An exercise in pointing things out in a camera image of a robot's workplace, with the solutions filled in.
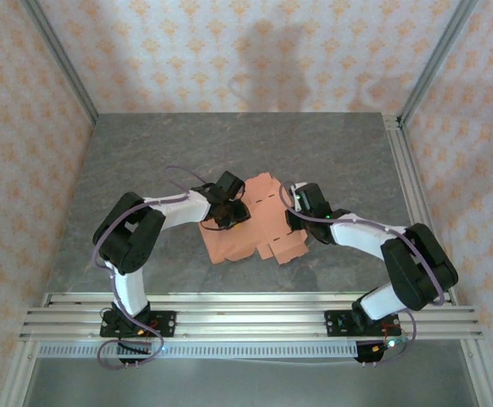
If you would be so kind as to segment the narrow aluminium rail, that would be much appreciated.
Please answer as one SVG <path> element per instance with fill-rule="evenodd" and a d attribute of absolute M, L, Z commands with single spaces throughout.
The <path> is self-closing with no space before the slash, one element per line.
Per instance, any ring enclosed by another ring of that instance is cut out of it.
<path fill-rule="evenodd" d="M 351 303 L 361 293 L 164 293 L 148 294 L 152 303 L 269 303 L 269 302 L 329 302 Z M 48 304 L 88 304 L 109 303 L 113 299 L 110 293 L 51 293 Z"/>

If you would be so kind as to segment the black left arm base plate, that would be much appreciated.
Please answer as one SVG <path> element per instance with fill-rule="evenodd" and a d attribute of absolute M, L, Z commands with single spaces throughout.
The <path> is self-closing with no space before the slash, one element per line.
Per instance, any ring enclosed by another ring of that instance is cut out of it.
<path fill-rule="evenodd" d="M 175 311 L 146 309 L 136 315 L 135 319 L 145 326 L 149 326 L 162 337 L 174 337 L 175 335 Z M 131 322 L 118 309 L 107 309 L 102 316 L 99 336 L 106 338 L 138 338 L 154 337 L 154 334 Z"/>

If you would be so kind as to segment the orange paper box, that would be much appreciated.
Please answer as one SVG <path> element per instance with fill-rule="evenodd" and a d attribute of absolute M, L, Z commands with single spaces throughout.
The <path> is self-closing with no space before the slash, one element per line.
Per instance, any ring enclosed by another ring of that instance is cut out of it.
<path fill-rule="evenodd" d="M 227 231 L 220 231 L 214 220 L 199 224 L 212 264 L 258 254 L 263 260 L 274 259 L 283 265 L 308 253 L 306 232 L 292 231 L 286 221 L 280 186 L 280 181 L 267 172 L 249 178 L 242 197 L 250 213 L 248 220 Z"/>

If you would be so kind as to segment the wide aluminium mounting beam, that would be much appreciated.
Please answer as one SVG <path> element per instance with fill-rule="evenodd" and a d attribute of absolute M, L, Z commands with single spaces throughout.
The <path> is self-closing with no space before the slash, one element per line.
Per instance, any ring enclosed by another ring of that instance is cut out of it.
<path fill-rule="evenodd" d="M 324 309 L 233 309 L 178 310 L 173 338 L 176 340 L 217 339 L 257 341 L 328 337 Z M 27 312 L 20 329 L 22 337 L 38 339 L 100 338 L 102 313 L 91 309 L 33 309 Z M 427 308 L 417 313 L 397 314 L 401 335 L 419 340 L 478 339 L 483 332 L 473 309 L 463 307 Z M 383 339 L 382 337 L 344 337 Z"/>

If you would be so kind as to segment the aluminium frame post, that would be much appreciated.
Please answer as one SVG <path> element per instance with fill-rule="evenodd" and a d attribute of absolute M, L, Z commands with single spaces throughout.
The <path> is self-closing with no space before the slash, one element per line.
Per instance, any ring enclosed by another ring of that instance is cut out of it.
<path fill-rule="evenodd" d="M 459 0 L 457 3 L 402 111 L 397 115 L 397 122 L 400 128 L 404 128 L 412 121 L 415 111 L 434 82 L 440 67 L 462 32 L 463 27 L 467 24 L 478 2 L 479 0 Z"/>
<path fill-rule="evenodd" d="M 34 26 L 39 31 L 42 40 L 56 64 L 60 68 L 64 78 L 69 83 L 72 92 L 75 94 L 82 109 L 93 125 L 98 121 L 99 113 L 89 92 L 84 86 L 75 66 L 73 65 L 68 53 L 52 23 L 47 17 L 39 0 L 19 0 L 25 11 L 31 18 Z"/>

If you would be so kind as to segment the black left controller board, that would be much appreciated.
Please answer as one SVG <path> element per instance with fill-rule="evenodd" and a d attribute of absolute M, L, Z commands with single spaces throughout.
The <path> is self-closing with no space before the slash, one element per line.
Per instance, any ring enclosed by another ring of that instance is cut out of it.
<path fill-rule="evenodd" d="M 138 343 L 132 341 L 118 340 L 119 361 L 124 368 L 145 365 L 155 358 L 155 353 L 150 343 Z"/>

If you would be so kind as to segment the aluminium side rail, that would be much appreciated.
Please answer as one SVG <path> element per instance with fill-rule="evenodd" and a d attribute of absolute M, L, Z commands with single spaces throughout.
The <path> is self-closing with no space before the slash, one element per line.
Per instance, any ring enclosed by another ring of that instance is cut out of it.
<path fill-rule="evenodd" d="M 384 128 L 395 167 L 400 179 L 406 210 L 412 224 L 422 223 L 432 229 L 426 198 L 416 168 L 416 161 L 408 146 L 405 129 L 394 115 L 383 115 Z"/>

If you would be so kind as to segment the grey metal sheet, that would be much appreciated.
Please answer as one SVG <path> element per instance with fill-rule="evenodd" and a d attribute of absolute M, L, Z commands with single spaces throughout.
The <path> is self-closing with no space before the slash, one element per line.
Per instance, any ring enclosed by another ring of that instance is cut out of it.
<path fill-rule="evenodd" d="M 462 368 L 411 356 L 346 363 L 156 360 L 107 371 L 94 360 L 39 360 L 23 407 L 478 407 Z"/>

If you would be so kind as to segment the aluminium frame leg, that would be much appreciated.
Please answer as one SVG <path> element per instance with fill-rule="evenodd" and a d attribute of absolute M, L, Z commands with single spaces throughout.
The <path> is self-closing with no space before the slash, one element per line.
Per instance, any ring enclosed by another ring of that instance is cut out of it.
<path fill-rule="evenodd" d="M 493 364 L 481 339 L 460 341 L 479 407 L 493 407 Z"/>
<path fill-rule="evenodd" d="M 19 341 L 0 395 L 0 407 L 22 407 L 36 363 L 39 341 Z"/>

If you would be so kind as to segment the black right controller board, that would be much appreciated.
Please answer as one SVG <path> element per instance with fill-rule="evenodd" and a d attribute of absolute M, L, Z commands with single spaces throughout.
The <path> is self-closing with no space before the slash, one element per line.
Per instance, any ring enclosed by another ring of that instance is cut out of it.
<path fill-rule="evenodd" d="M 355 361 L 363 367 L 367 365 L 378 366 L 388 364 L 393 360 L 399 359 L 405 354 L 410 345 L 407 339 L 385 339 L 381 341 L 360 341 L 356 343 L 357 356 Z M 397 353 L 389 358 L 384 355 L 386 352 L 397 350 Z"/>

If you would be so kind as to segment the black controller board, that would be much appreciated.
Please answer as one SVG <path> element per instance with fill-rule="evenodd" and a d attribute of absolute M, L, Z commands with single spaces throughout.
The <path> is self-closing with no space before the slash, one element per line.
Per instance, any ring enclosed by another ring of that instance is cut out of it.
<path fill-rule="evenodd" d="M 138 343 L 132 341 L 118 340 L 119 361 L 124 368 L 145 365 L 155 358 L 155 353 L 150 343 Z"/>
<path fill-rule="evenodd" d="M 378 366 L 388 364 L 393 360 L 399 359 L 405 354 L 410 345 L 407 339 L 385 339 L 381 341 L 360 341 L 356 343 L 357 356 L 355 361 L 363 367 L 367 365 Z M 389 358 L 384 355 L 386 352 L 397 350 L 397 353 Z"/>

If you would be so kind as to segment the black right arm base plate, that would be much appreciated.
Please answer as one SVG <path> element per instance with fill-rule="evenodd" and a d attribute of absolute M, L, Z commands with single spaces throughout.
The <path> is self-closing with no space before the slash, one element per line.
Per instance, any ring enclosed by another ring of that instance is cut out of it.
<path fill-rule="evenodd" d="M 358 309 L 337 309 L 326 310 L 323 316 L 329 337 L 382 337 L 400 336 L 402 333 L 397 315 L 371 320 Z"/>

